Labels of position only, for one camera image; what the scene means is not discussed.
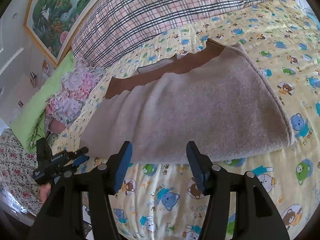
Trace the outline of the person's left hand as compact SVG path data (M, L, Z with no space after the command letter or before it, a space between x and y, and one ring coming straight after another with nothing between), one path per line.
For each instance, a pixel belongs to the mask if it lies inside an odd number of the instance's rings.
M41 198L42 204L44 204L45 201L46 201L46 199L48 198L48 195L50 194L50 191L51 191L51 187L52 187L52 186L51 186L50 183L41 185L41 186L39 187L40 198Z

